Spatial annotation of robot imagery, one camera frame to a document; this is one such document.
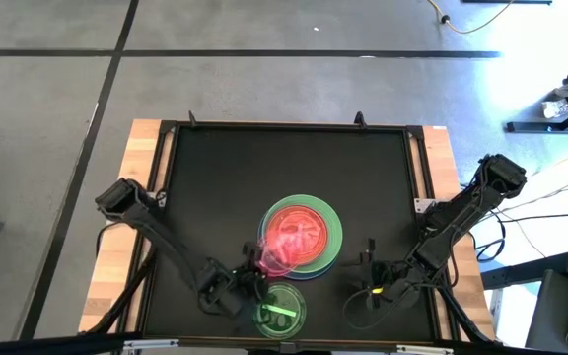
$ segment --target cable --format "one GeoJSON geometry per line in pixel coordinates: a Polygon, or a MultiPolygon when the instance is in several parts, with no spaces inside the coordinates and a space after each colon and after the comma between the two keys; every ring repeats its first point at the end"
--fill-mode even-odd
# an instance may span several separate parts
{"type": "Polygon", "coordinates": [[[505,237],[506,237],[507,233],[506,233],[505,226],[503,225],[503,223],[499,224],[499,226],[501,226],[501,238],[494,241],[494,242],[490,242],[490,243],[485,244],[485,245],[480,246],[480,247],[478,247],[476,245],[477,241],[474,238],[474,235],[472,233],[470,233],[470,236],[472,237],[472,245],[474,246],[474,250],[479,251],[479,253],[477,254],[477,257],[476,257],[477,262],[480,262],[480,263],[490,262],[490,261],[494,260],[495,258],[497,258],[497,256],[499,256],[501,254],[501,252],[503,252],[503,249],[505,248],[505,237]],[[499,244],[499,248],[494,252],[494,255],[489,256],[487,258],[480,258],[485,253],[485,251],[488,250],[488,248],[496,245],[497,243],[499,244]]]}
{"type": "Polygon", "coordinates": [[[501,9],[501,11],[499,11],[496,15],[494,15],[490,20],[486,21],[485,24],[478,26],[478,27],[476,27],[472,30],[466,30],[466,31],[462,31],[462,30],[459,30],[458,28],[456,28],[455,25],[453,25],[451,23],[451,17],[449,15],[445,14],[442,11],[442,9],[440,9],[440,6],[438,6],[438,4],[435,3],[435,1],[433,1],[433,0],[427,0],[427,1],[429,2],[429,4],[431,4],[435,8],[435,11],[437,11],[437,13],[442,18],[440,20],[442,22],[442,24],[448,25],[451,28],[451,30],[455,31],[458,34],[466,35],[466,34],[473,33],[475,31],[479,31],[479,30],[483,29],[484,27],[490,25],[490,23],[493,22],[496,18],[498,18],[501,14],[503,14],[503,12],[506,11],[510,7],[510,5],[512,5],[514,3],[515,0],[510,0],[510,2],[508,2],[508,4],[503,9],[501,9]]]}
{"type": "Polygon", "coordinates": [[[512,219],[512,220],[507,220],[507,221],[501,221],[499,223],[512,223],[512,222],[527,221],[527,220],[530,220],[530,219],[556,218],[556,217],[568,217],[568,213],[559,214],[559,215],[544,215],[544,216],[523,217],[523,218],[517,218],[517,219],[512,219]]]}
{"type": "MultiPolygon", "coordinates": [[[[437,285],[433,285],[433,284],[427,284],[427,283],[421,283],[421,284],[413,284],[411,285],[411,287],[431,287],[431,288],[438,288],[439,286],[437,285]]],[[[388,307],[388,309],[385,311],[385,313],[379,318],[377,319],[375,322],[368,324],[368,325],[364,325],[364,326],[359,326],[359,325],[355,325],[354,323],[352,323],[352,321],[347,317],[347,315],[345,314],[345,310],[347,309],[347,306],[350,304],[350,302],[352,302],[352,300],[354,300],[355,298],[357,298],[358,296],[364,294],[364,293],[368,293],[369,290],[368,289],[363,289],[360,291],[357,291],[355,293],[352,294],[352,296],[350,296],[345,303],[343,303],[343,308],[341,309],[341,315],[343,316],[343,318],[345,319],[345,322],[348,324],[348,326],[350,326],[353,329],[356,330],[367,330],[370,328],[375,327],[376,325],[380,324],[383,320],[385,320],[385,318],[387,316],[390,315],[391,312],[393,312],[393,310],[395,310],[395,308],[397,307],[397,305],[400,303],[400,301],[402,301],[402,299],[408,294],[409,291],[405,290],[402,292],[402,294],[400,295],[400,297],[397,298],[397,300],[392,301],[389,300],[388,298],[381,296],[381,299],[386,301],[386,302],[391,302],[390,306],[388,307]]]]}
{"type": "MultiPolygon", "coordinates": [[[[505,217],[508,218],[510,220],[512,220],[513,218],[511,218],[510,216],[508,216],[507,214],[505,214],[504,212],[501,212],[501,214],[505,217]]],[[[497,216],[497,219],[499,220],[499,225],[501,226],[501,228],[503,228],[503,221],[501,221],[501,219],[499,219],[499,217],[497,216]]],[[[519,229],[521,230],[521,233],[523,234],[523,237],[525,237],[525,240],[528,241],[528,243],[530,244],[530,246],[532,246],[532,248],[534,250],[536,250],[540,255],[542,255],[543,258],[547,258],[547,256],[544,255],[544,253],[542,253],[542,251],[540,251],[540,249],[538,249],[533,243],[532,240],[530,239],[530,237],[528,237],[528,235],[525,233],[525,230],[523,229],[523,226],[521,226],[521,223],[519,221],[515,221],[517,223],[517,225],[519,226],[519,229]]]]}
{"type": "Polygon", "coordinates": [[[122,223],[124,222],[111,222],[98,231],[98,236],[96,237],[96,258],[98,258],[98,254],[100,253],[100,244],[103,242],[103,234],[107,231],[107,229],[122,223]]]}
{"type": "Polygon", "coordinates": [[[128,303],[132,299],[133,294],[135,293],[135,291],[137,291],[144,278],[147,277],[153,270],[156,254],[156,249],[154,247],[151,248],[151,250],[148,252],[148,255],[146,255],[146,258],[144,259],[144,261],[142,261],[141,265],[137,269],[137,272],[135,272],[133,278],[128,281],[115,302],[111,305],[108,311],[106,311],[106,313],[94,327],[84,332],[85,334],[107,333],[110,330],[119,315],[121,315],[124,309],[128,306],[128,303]]]}
{"type": "MultiPolygon", "coordinates": [[[[533,199],[532,201],[528,201],[528,202],[521,203],[521,204],[516,205],[516,206],[504,208],[503,210],[501,210],[501,212],[508,212],[508,211],[510,211],[510,210],[519,208],[519,207],[521,207],[521,206],[527,206],[527,205],[529,205],[529,204],[532,204],[532,203],[535,203],[535,202],[537,202],[537,201],[540,201],[541,199],[553,197],[553,196],[557,195],[558,193],[561,193],[561,192],[564,192],[564,191],[568,191],[568,183],[567,183],[566,185],[564,185],[564,186],[558,188],[558,189],[555,190],[555,191],[552,191],[552,192],[547,193],[546,195],[544,195],[544,196],[542,196],[542,197],[533,199]]],[[[483,221],[485,221],[485,220],[487,220],[487,219],[489,219],[489,218],[491,218],[491,217],[492,217],[492,214],[489,215],[489,216],[486,216],[486,217],[482,218],[481,221],[479,221],[479,223],[480,223],[480,222],[483,222],[483,221]]]]}
{"type": "MultiPolygon", "coordinates": [[[[148,224],[140,223],[138,225],[141,229],[146,229],[148,231],[148,233],[155,234],[160,239],[163,238],[162,235],[157,233],[157,231],[154,228],[152,228],[151,226],[149,226],[148,224]]],[[[194,271],[194,268],[192,267],[192,265],[189,262],[187,262],[189,260],[188,256],[189,255],[193,256],[193,253],[190,253],[187,246],[179,240],[176,240],[176,243],[174,244],[174,246],[176,247],[175,250],[177,251],[177,253],[181,256],[180,259],[176,260],[176,261],[179,261],[181,263],[181,267],[178,268],[179,275],[180,275],[181,279],[183,279],[183,281],[187,285],[189,285],[189,287],[192,290],[196,291],[197,290],[197,287],[196,287],[196,272],[194,271]],[[187,271],[187,273],[189,273],[190,279],[187,279],[188,275],[185,275],[185,273],[186,273],[185,271],[187,271]]]]}
{"type": "Polygon", "coordinates": [[[455,286],[457,286],[458,282],[460,282],[460,270],[458,269],[458,263],[455,261],[455,253],[453,252],[453,245],[451,245],[451,261],[453,262],[453,276],[455,276],[455,279],[451,283],[450,287],[454,288],[455,286]]]}

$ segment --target yellow cable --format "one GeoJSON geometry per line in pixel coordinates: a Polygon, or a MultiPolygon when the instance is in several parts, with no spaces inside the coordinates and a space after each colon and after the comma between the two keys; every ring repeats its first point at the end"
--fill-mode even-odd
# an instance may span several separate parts
{"type": "Polygon", "coordinates": [[[468,30],[468,31],[458,30],[458,28],[456,28],[453,24],[451,24],[451,18],[448,15],[446,15],[444,12],[442,12],[442,9],[440,9],[440,7],[438,6],[438,4],[435,3],[435,1],[433,1],[433,0],[427,0],[427,1],[429,2],[429,4],[431,4],[435,8],[435,11],[437,11],[438,14],[440,14],[440,17],[444,18],[445,16],[447,16],[449,18],[444,23],[446,25],[449,25],[451,30],[455,31],[458,34],[466,35],[466,34],[473,33],[475,31],[479,31],[479,30],[483,29],[484,27],[488,26],[491,22],[494,21],[494,19],[498,18],[499,15],[503,14],[503,12],[506,11],[510,7],[510,5],[512,5],[512,3],[514,3],[515,0],[510,0],[510,2],[508,2],[508,5],[506,5],[503,9],[501,9],[501,11],[499,11],[496,15],[494,15],[494,17],[492,17],[492,19],[488,20],[485,24],[483,24],[483,25],[481,25],[477,28],[474,28],[472,30],[468,30]]]}

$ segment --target black stripe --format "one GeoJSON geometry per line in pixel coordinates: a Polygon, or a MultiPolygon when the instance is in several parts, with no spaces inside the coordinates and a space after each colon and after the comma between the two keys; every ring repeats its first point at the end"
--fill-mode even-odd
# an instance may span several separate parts
{"type": "MultiPolygon", "coordinates": [[[[117,46],[115,47],[116,52],[120,52],[124,49],[138,4],[138,0],[131,0],[130,2],[126,18],[124,19],[124,25],[122,26],[122,31],[119,34],[117,46]]],[[[67,236],[67,230],[69,229],[69,224],[74,213],[74,207],[76,207],[76,201],[78,200],[83,179],[87,172],[91,153],[94,149],[96,138],[98,138],[98,132],[100,131],[100,125],[103,121],[105,109],[107,108],[108,96],[110,95],[110,90],[115,80],[120,58],[119,55],[114,55],[108,65],[94,116],[89,124],[89,130],[87,131],[74,171],[69,180],[69,185],[67,186],[65,196],[60,206],[58,217],[52,227],[48,248],[41,261],[40,274],[33,283],[33,288],[31,289],[24,308],[25,313],[22,314],[22,318],[25,317],[23,325],[20,326],[20,324],[18,324],[18,328],[21,328],[19,331],[20,340],[30,340],[35,336],[40,314],[45,304],[47,293],[49,292],[49,286],[51,285],[54,271],[58,264],[58,258],[60,257],[65,243],[65,237],[67,236]]]]}
{"type": "Polygon", "coordinates": [[[3,57],[316,57],[316,58],[501,58],[503,52],[482,50],[342,50],[342,49],[21,49],[0,48],[3,57]]]}
{"type": "Polygon", "coordinates": [[[112,49],[20,49],[0,48],[0,56],[11,57],[107,57],[112,49]]]}
{"type": "Polygon", "coordinates": [[[333,57],[333,58],[500,58],[500,51],[479,50],[332,50],[332,49],[127,49],[127,57],[333,57]]]}

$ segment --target black cable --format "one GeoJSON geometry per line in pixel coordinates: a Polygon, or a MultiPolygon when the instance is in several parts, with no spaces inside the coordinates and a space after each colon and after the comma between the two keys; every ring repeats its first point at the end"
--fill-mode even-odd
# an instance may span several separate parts
{"type": "MultiPolygon", "coordinates": [[[[497,208],[497,210],[503,215],[503,217],[508,218],[510,220],[512,220],[512,218],[510,216],[508,216],[507,214],[505,214],[503,211],[501,211],[500,209],[497,208]]],[[[501,226],[501,228],[503,228],[503,222],[501,221],[501,219],[497,218],[499,225],[501,226]]],[[[532,248],[534,250],[536,250],[540,255],[542,255],[543,258],[547,258],[547,256],[545,256],[544,253],[542,253],[542,251],[540,251],[540,249],[538,249],[533,243],[532,240],[530,239],[530,237],[528,237],[528,235],[525,233],[525,230],[523,229],[523,226],[521,226],[521,223],[519,221],[516,221],[517,225],[519,226],[519,229],[521,230],[521,234],[523,234],[523,237],[525,237],[525,240],[528,241],[528,243],[530,244],[530,246],[532,246],[532,248]]]]}
{"type": "Polygon", "coordinates": [[[499,221],[499,223],[513,223],[513,222],[526,221],[526,220],[530,220],[530,219],[556,218],[556,217],[568,217],[568,213],[559,214],[559,215],[544,215],[544,216],[523,217],[523,218],[511,219],[511,220],[506,220],[506,221],[499,221]]]}
{"type": "MultiPolygon", "coordinates": [[[[439,286],[437,285],[433,285],[433,284],[428,284],[428,283],[420,283],[420,284],[414,284],[411,285],[411,287],[413,288],[419,288],[419,287],[429,287],[429,288],[439,288],[439,286]]],[[[395,301],[392,301],[390,299],[388,299],[387,297],[380,295],[381,299],[384,300],[385,302],[390,303],[390,306],[388,307],[388,309],[385,311],[385,313],[379,318],[377,319],[375,322],[368,324],[368,325],[364,325],[364,326],[359,326],[359,325],[355,325],[354,323],[352,323],[352,321],[347,317],[345,310],[347,309],[347,306],[350,304],[350,302],[352,302],[352,300],[354,300],[356,297],[360,296],[361,294],[364,293],[368,293],[370,290],[368,289],[364,289],[364,290],[360,290],[357,291],[355,293],[353,293],[346,301],[345,303],[343,303],[343,308],[341,309],[341,314],[343,315],[343,318],[345,319],[345,322],[347,323],[348,326],[350,326],[353,329],[356,330],[367,330],[370,328],[375,327],[376,325],[380,324],[383,320],[385,320],[387,318],[387,316],[389,316],[391,314],[391,312],[393,312],[393,310],[395,310],[395,308],[398,306],[398,304],[400,303],[400,301],[402,301],[402,299],[408,294],[408,290],[405,290],[404,292],[402,292],[402,294],[400,295],[400,297],[398,297],[395,301]]]]}
{"type": "Polygon", "coordinates": [[[126,284],[122,293],[117,297],[117,300],[115,300],[110,309],[103,315],[98,324],[84,332],[85,334],[107,333],[110,330],[119,315],[121,315],[122,311],[128,306],[139,284],[141,284],[142,280],[153,270],[155,256],[156,250],[152,247],[137,269],[133,279],[126,284]]]}
{"type": "Polygon", "coordinates": [[[105,231],[115,225],[122,223],[124,222],[122,221],[111,222],[100,229],[100,231],[98,232],[98,236],[96,237],[96,258],[98,258],[98,254],[100,253],[100,244],[103,242],[103,234],[105,233],[105,231]]]}
{"type": "Polygon", "coordinates": [[[454,288],[460,282],[460,270],[458,269],[458,263],[455,261],[455,253],[453,252],[453,243],[451,243],[451,262],[453,264],[453,275],[455,279],[451,283],[450,287],[454,288]]]}
{"type": "MultiPolygon", "coordinates": [[[[553,196],[555,196],[555,195],[557,195],[557,194],[559,194],[559,193],[565,192],[565,191],[568,191],[568,187],[567,187],[567,188],[560,189],[560,190],[557,190],[557,191],[554,191],[554,192],[549,193],[549,194],[547,194],[547,195],[544,195],[543,197],[541,197],[541,198],[539,198],[539,199],[536,199],[536,200],[534,200],[534,201],[522,203],[522,204],[517,205],[517,206],[514,206],[514,207],[505,208],[504,211],[509,211],[509,210],[512,210],[512,209],[515,209],[515,208],[521,207],[521,206],[527,206],[527,205],[529,205],[529,204],[539,202],[539,201],[541,201],[541,200],[543,200],[543,199],[545,199],[545,198],[553,197],[553,196]]],[[[490,215],[484,216],[481,220],[479,220],[479,222],[477,222],[477,224],[479,224],[479,223],[481,223],[481,222],[483,222],[483,221],[485,221],[485,220],[491,218],[491,217],[494,216],[494,215],[495,215],[495,213],[493,212],[493,213],[491,213],[490,215]]]]}
{"type": "Polygon", "coordinates": [[[506,233],[506,230],[505,230],[505,226],[503,224],[500,224],[499,226],[501,226],[501,238],[496,240],[496,241],[485,244],[483,246],[478,247],[476,245],[476,239],[474,238],[474,235],[470,234],[470,236],[472,237],[472,244],[474,246],[474,250],[478,251],[478,254],[477,254],[477,257],[476,257],[477,262],[480,262],[480,263],[490,262],[490,261],[494,260],[497,256],[499,256],[501,254],[501,252],[503,252],[503,248],[505,247],[505,238],[507,236],[507,233],[506,233]],[[486,257],[486,258],[481,258],[481,256],[485,253],[486,250],[488,250],[490,247],[492,247],[496,244],[499,244],[499,248],[497,248],[497,250],[494,252],[494,255],[486,257]]]}
{"type": "MultiPolygon", "coordinates": [[[[155,234],[157,235],[159,238],[162,238],[163,236],[161,236],[159,233],[157,233],[157,231],[152,228],[151,226],[144,224],[144,223],[139,223],[138,226],[140,228],[146,229],[148,231],[148,233],[151,234],[155,234]]],[[[179,268],[179,276],[181,277],[181,279],[183,279],[183,281],[194,291],[196,291],[196,271],[194,270],[194,268],[192,267],[192,265],[187,262],[188,261],[188,256],[187,254],[189,254],[189,248],[187,248],[187,246],[182,243],[181,241],[177,241],[177,243],[175,244],[176,251],[177,253],[181,256],[180,258],[180,262],[183,265],[183,267],[179,268]],[[188,275],[185,275],[185,271],[189,272],[189,277],[190,279],[187,279],[186,277],[188,275]]]]}

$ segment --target gray floor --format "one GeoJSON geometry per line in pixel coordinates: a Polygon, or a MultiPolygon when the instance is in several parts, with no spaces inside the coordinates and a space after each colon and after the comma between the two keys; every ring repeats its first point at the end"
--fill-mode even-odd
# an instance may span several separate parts
{"type": "MultiPolygon", "coordinates": [[[[500,8],[440,1],[458,26],[500,8]]],[[[113,48],[128,1],[0,1],[0,47],[113,48]]],[[[514,5],[474,35],[438,28],[425,0],[142,1],[127,48],[502,50],[500,59],[124,58],[37,335],[73,334],[133,118],[445,125],[461,180],[500,152],[535,172],[568,136],[512,135],[568,73],[568,1],[514,5]],[[527,26],[526,19],[532,19],[527,26]]],[[[0,340],[9,339],[107,71],[106,58],[0,58],[0,340]]]]}

